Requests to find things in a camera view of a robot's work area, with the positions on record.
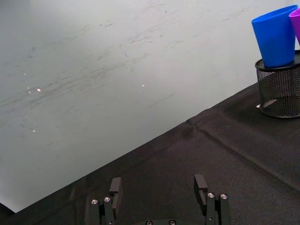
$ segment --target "scuff mark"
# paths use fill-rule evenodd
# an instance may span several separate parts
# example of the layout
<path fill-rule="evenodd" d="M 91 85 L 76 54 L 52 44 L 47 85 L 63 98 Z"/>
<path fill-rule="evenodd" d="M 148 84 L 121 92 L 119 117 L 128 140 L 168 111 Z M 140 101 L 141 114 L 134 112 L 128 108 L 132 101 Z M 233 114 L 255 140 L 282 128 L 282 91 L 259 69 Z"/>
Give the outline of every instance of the scuff mark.
<path fill-rule="evenodd" d="M 110 46 L 110 47 L 108 47 L 108 48 L 106 48 L 106 49 L 105 49 L 105 52 L 107 52 L 108 50 L 110 50 L 112 47 L 113 47 L 113 45 Z"/>
<path fill-rule="evenodd" d="M 95 72 L 98 72 L 96 75 L 93 75 L 93 77 L 99 77 L 100 75 L 103 75 L 103 74 L 106 74 L 106 73 L 109 73 L 113 70 L 116 70 L 118 68 L 121 68 L 123 66 L 130 66 L 128 65 L 129 63 L 132 63 L 132 64 L 136 64 L 138 62 L 140 62 L 142 59 L 146 58 L 148 56 L 148 54 L 144 54 L 142 57 L 139 57 L 139 58 L 135 58 L 135 59 L 132 59 L 132 60 L 127 60 L 127 61 L 124 61 L 124 62 L 121 62 L 121 63 L 117 63 L 117 64 L 114 64 L 112 66 L 109 66 L 109 67 L 105 67 L 105 68 L 101 68 L 101 69 L 95 69 L 93 71 L 91 71 L 91 73 L 95 73 Z"/>
<path fill-rule="evenodd" d="M 135 18 L 132 19 L 131 22 L 136 21 L 138 18 L 140 18 L 139 16 L 136 16 Z"/>
<path fill-rule="evenodd" d="M 160 26 L 163 25 L 164 23 L 166 23 L 166 22 L 161 22 L 159 24 L 156 24 L 155 26 L 147 28 L 147 29 L 143 30 L 142 32 L 140 32 L 140 33 L 134 35 L 133 37 L 129 38 L 128 40 L 129 41 L 130 40 L 135 40 L 135 39 L 139 38 L 142 34 L 148 34 L 148 33 L 154 32 L 156 30 L 159 30 Z"/>
<path fill-rule="evenodd" d="M 127 49 L 127 52 L 126 53 L 128 53 L 131 49 L 133 49 L 133 48 L 140 48 L 141 46 L 143 46 L 144 44 L 147 44 L 147 43 L 153 43 L 153 41 L 146 41 L 146 42 L 143 42 L 143 43 L 139 43 L 139 44 L 137 44 L 137 45 L 134 45 L 134 46 L 131 46 L 130 48 L 128 48 Z"/>
<path fill-rule="evenodd" d="M 166 47 L 164 47 L 164 50 L 170 50 L 170 49 L 173 49 L 177 44 L 179 44 L 179 43 L 181 43 L 181 42 L 183 42 L 183 41 L 175 41 L 174 42 L 174 44 L 172 44 L 172 45 L 168 45 L 168 46 L 166 46 Z"/>
<path fill-rule="evenodd" d="M 110 26 L 112 26 L 112 25 L 113 25 L 113 23 L 110 23 L 109 25 L 105 26 L 104 28 L 110 27 Z"/>
<path fill-rule="evenodd" d="M 157 5 L 153 5 L 153 6 L 148 6 L 146 7 L 142 12 L 145 12 L 147 11 L 148 9 L 151 9 L 151 8 L 156 8 L 156 7 L 159 7 L 159 6 L 164 6 L 165 4 L 157 4 Z"/>
<path fill-rule="evenodd" d="M 242 8 L 240 11 L 229 15 L 228 18 L 223 19 L 222 21 L 227 21 L 227 20 L 235 19 L 237 16 L 243 14 L 244 12 L 247 12 L 250 8 L 251 8 L 251 6 L 248 6 L 246 8 Z"/>
<path fill-rule="evenodd" d="M 49 87 L 51 87 L 53 85 L 53 83 L 49 83 L 49 84 L 47 84 L 47 88 L 49 88 Z"/>
<path fill-rule="evenodd" d="M 64 111 L 62 114 L 68 113 L 70 110 L 72 110 L 75 107 L 75 105 L 69 107 L 66 111 Z"/>
<path fill-rule="evenodd" d="M 68 84 L 72 84 L 72 83 L 76 82 L 78 79 L 79 79 L 79 78 L 73 79 L 73 80 L 71 80 L 71 81 L 69 81 L 69 82 L 66 82 L 65 84 L 61 84 L 59 87 L 57 87 L 57 88 L 55 88 L 55 89 L 53 89 L 53 90 L 51 90 L 51 91 L 46 91 L 42 96 L 40 96 L 40 97 L 38 97 L 38 98 L 36 98 L 36 99 L 34 99 L 34 100 L 29 101 L 28 104 L 31 105 L 31 106 L 33 106 L 34 104 L 39 105 L 38 102 L 42 101 L 42 100 L 45 99 L 46 97 L 51 96 L 52 94 L 54 94 L 54 93 L 57 92 L 58 90 L 64 90 L 64 93 L 63 93 L 63 94 L 65 94 L 66 92 L 69 91 L 69 88 L 72 87 L 72 86 L 71 86 L 71 87 L 65 88 L 65 86 L 68 85 Z"/>
<path fill-rule="evenodd" d="M 132 41 L 130 41 L 130 43 L 132 44 L 132 43 L 134 43 L 134 42 L 143 41 L 143 40 L 148 39 L 148 38 L 150 38 L 150 36 L 141 38 L 141 39 L 139 39 L 139 40 L 132 40 Z"/>
<path fill-rule="evenodd" d="M 79 74 L 81 74 L 85 69 L 87 69 L 87 67 L 82 68 L 82 69 L 79 71 Z"/>
<path fill-rule="evenodd" d="M 175 95 L 175 93 L 173 93 L 173 94 L 171 94 L 171 95 L 169 95 L 169 96 L 167 96 L 167 97 L 165 97 L 165 98 L 163 98 L 163 99 L 159 100 L 158 102 L 156 102 L 156 103 L 154 103 L 154 104 L 150 105 L 150 106 L 149 106 L 149 108 L 151 108 L 151 107 L 153 107 L 153 106 L 157 105 L 158 103 L 161 103 L 162 101 L 165 101 L 166 99 L 168 99 L 168 98 L 172 97 L 173 95 Z"/>
<path fill-rule="evenodd" d="M 84 28 L 81 30 L 81 32 L 82 32 L 82 34 L 85 34 L 89 30 L 90 30 L 90 25 L 88 24 L 88 25 L 84 26 Z"/>
<path fill-rule="evenodd" d="M 51 145 L 53 145 L 53 142 L 50 142 L 49 144 L 47 144 L 46 147 L 50 147 Z"/>
<path fill-rule="evenodd" d="M 73 41 L 74 39 L 76 39 L 76 38 L 78 38 L 78 37 L 79 37 L 79 35 L 78 35 L 78 36 L 75 36 L 75 37 L 68 38 L 68 41 Z"/>
<path fill-rule="evenodd" d="M 179 11 L 180 11 L 180 10 L 176 10 L 176 11 L 174 11 L 174 12 L 169 13 L 169 15 L 175 14 L 175 13 L 177 13 L 177 12 L 179 12 Z"/>
<path fill-rule="evenodd" d="M 107 57 L 107 56 L 109 55 L 109 53 L 111 53 L 111 52 L 104 52 L 104 53 L 102 53 L 101 55 L 99 55 L 99 56 L 97 57 L 97 61 L 102 60 L 103 58 Z"/>

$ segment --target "screw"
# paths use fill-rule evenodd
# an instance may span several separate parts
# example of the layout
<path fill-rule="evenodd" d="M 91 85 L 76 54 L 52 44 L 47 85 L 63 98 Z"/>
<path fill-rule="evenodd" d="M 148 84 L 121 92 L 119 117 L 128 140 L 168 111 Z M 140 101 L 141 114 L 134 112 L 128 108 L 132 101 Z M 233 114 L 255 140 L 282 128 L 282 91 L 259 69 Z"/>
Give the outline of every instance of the screw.
<path fill-rule="evenodd" d="M 227 198 L 227 195 L 222 194 L 222 195 L 221 195 L 221 198 L 226 199 L 226 198 Z"/>
<path fill-rule="evenodd" d="M 97 203 L 98 203 L 98 200 L 97 199 L 94 199 L 94 200 L 92 200 L 92 202 L 91 202 L 93 205 L 96 205 Z"/>
<path fill-rule="evenodd" d="M 169 225 L 176 225 L 176 221 L 175 221 L 175 220 L 173 220 L 173 219 L 172 219 L 172 220 L 170 220 L 170 221 L 169 221 Z"/>

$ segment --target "plastic cup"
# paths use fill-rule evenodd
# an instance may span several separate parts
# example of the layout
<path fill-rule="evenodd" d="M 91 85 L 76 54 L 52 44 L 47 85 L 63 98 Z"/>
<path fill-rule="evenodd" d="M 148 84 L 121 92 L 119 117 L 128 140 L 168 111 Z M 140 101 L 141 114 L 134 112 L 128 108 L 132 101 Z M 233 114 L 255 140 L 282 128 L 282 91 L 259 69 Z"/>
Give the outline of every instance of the plastic cup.
<path fill-rule="evenodd" d="M 296 38 L 289 14 L 297 8 L 297 5 L 287 6 L 252 20 L 266 67 L 280 67 L 293 62 Z"/>
<path fill-rule="evenodd" d="M 294 27 L 298 42 L 300 43 L 300 8 L 290 13 L 289 17 L 292 21 L 292 26 Z"/>

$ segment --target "black tablecloth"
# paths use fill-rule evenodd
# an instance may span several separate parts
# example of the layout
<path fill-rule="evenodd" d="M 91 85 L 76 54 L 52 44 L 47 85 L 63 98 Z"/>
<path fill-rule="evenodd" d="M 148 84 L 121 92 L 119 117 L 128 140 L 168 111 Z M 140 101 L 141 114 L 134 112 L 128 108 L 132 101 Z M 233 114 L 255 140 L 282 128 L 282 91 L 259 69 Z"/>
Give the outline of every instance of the black tablecloth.
<path fill-rule="evenodd" d="M 121 176 L 117 224 L 180 218 L 201 225 L 193 192 L 200 173 L 210 190 L 230 196 L 232 224 L 299 225 L 300 119 L 267 117 L 258 104 L 255 84 L 2 224 L 88 224 L 91 200 Z"/>

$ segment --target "bolt head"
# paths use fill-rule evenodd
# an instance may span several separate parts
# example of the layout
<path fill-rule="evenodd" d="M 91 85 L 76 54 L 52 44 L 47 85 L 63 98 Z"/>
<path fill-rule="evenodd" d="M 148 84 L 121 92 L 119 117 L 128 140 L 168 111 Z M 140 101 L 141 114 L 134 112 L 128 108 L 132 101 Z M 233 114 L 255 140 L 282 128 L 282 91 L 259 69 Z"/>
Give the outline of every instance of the bolt head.
<path fill-rule="evenodd" d="M 98 200 L 97 200 L 97 199 L 93 199 L 93 200 L 91 201 L 91 203 L 92 203 L 93 205 L 96 205 L 96 204 L 98 203 Z"/>
<path fill-rule="evenodd" d="M 172 219 L 172 220 L 170 220 L 170 221 L 169 221 L 169 225 L 176 225 L 176 221 L 175 221 L 175 220 L 173 220 L 173 219 Z"/>
<path fill-rule="evenodd" d="M 226 198 L 227 198 L 227 195 L 222 194 L 222 195 L 221 195 L 221 198 L 226 199 Z"/>
<path fill-rule="evenodd" d="M 213 198 L 213 197 L 214 197 L 214 194 L 213 194 L 213 193 L 208 193 L 207 196 L 208 196 L 209 198 Z"/>

